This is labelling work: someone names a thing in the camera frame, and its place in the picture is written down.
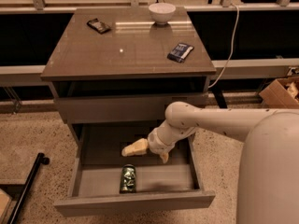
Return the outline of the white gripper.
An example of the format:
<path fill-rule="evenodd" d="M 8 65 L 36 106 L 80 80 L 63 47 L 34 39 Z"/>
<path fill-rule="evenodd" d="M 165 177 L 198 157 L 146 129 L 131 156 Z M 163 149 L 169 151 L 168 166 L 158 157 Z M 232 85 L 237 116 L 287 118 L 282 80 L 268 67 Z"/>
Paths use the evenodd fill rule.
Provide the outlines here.
<path fill-rule="evenodd" d="M 135 155 L 144 155 L 147 149 L 157 155 L 160 155 L 163 163 L 167 163 L 169 152 L 174 148 L 175 143 L 172 140 L 172 134 L 164 128 L 155 128 L 149 135 L 148 140 L 141 138 L 131 145 L 125 147 L 121 154 L 123 157 Z"/>

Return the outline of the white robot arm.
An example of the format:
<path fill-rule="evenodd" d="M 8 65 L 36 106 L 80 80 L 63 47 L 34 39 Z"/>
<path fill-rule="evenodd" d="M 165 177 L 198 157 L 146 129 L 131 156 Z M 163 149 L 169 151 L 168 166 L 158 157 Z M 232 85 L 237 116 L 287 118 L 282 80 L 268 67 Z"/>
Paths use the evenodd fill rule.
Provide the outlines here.
<path fill-rule="evenodd" d="M 124 157 L 147 151 L 168 161 L 176 142 L 206 129 L 244 144 L 236 224 L 299 224 L 299 110 L 205 109 L 174 102 L 165 120 L 125 147 Z"/>

